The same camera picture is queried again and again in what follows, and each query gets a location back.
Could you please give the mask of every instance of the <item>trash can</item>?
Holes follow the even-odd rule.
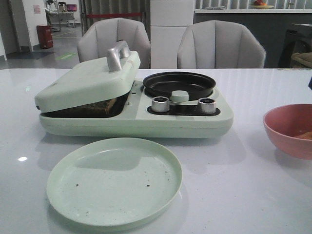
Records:
[[[37,25],[37,34],[39,45],[41,49],[47,49],[53,47],[51,26],[49,25]]]

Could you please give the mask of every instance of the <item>kitchen counter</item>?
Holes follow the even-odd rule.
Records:
[[[46,195],[51,170],[103,137],[56,136],[39,122],[34,96],[68,69],[0,70],[0,233],[97,234],[69,222]],[[165,70],[139,70],[136,79]],[[312,70],[188,70],[216,80],[234,111],[216,139],[149,138],[179,159],[183,183],[160,217],[127,234],[311,234],[312,161],[276,149],[262,123],[270,109],[312,103]]]
[[[196,9],[195,14],[310,14],[312,9],[230,9],[206,10]]]

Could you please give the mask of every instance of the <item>fruit bowl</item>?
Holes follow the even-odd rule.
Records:
[[[270,9],[273,8],[273,5],[253,5],[255,9]]]
[[[263,123],[270,141],[297,158],[312,159],[312,104],[292,104],[268,111]]]

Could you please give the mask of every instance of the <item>mint green plate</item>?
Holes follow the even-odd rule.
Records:
[[[181,165],[164,146],[139,138],[112,138],[63,158],[49,176],[47,195],[66,218],[119,231],[160,215],[181,182]]]

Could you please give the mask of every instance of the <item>pan handle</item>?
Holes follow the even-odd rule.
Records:
[[[173,102],[184,102],[189,100],[188,92],[184,90],[174,90],[171,92],[170,100]]]
[[[120,40],[115,47],[107,50],[107,64],[109,72],[122,70],[120,59],[130,56],[130,49],[125,40]]]

